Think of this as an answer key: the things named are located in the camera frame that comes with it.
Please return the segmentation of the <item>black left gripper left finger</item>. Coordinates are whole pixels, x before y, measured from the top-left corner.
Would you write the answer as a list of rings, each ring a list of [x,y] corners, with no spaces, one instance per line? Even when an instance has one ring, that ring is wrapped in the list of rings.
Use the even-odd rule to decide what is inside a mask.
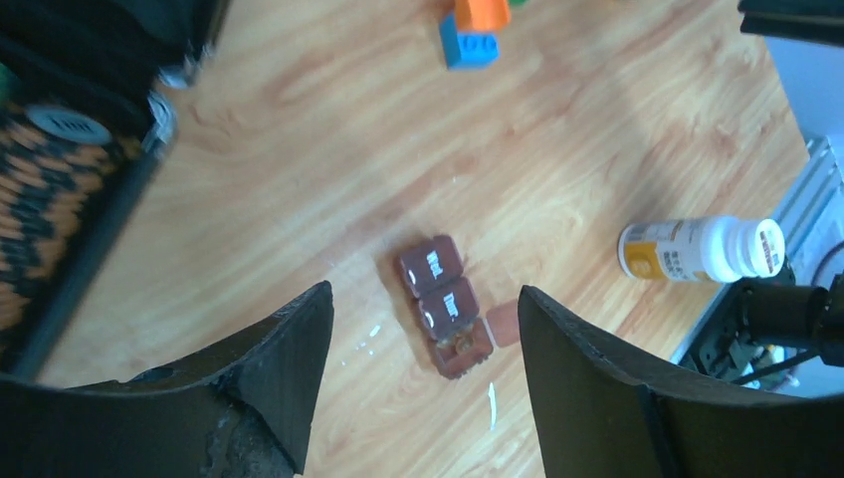
[[[5,477],[292,477],[304,472],[332,335],[320,282],[242,331],[135,378],[1,379]]]

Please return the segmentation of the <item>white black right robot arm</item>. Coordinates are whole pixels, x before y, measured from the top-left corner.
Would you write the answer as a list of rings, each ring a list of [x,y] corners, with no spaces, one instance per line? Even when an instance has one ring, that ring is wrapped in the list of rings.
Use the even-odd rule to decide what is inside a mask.
[[[745,34],[840,48],[840,1],[741,1]],[[726,286],[673,360],[706,376],[747,385],[815,358],[843,363],[843,277],[799,285],[785,255],[782,272]]]

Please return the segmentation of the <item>brown pill organizer strip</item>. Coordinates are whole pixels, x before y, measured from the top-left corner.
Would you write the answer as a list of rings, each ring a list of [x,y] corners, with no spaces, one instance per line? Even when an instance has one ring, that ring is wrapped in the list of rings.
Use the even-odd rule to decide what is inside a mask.
[[[436,235],[407,247],[395,264],[417,308],[416,321],[432,363],[443,377],[460,378],[495,350],[521,341],[518,302],[483,314],[451,236]]]

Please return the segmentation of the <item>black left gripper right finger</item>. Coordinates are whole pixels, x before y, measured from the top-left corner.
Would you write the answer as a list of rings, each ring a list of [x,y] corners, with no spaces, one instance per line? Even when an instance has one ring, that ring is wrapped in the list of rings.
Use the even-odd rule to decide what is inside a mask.
[[[658,358],[534,286],[518,301],[549,477],[839,477],[843,399],[746,388]]]

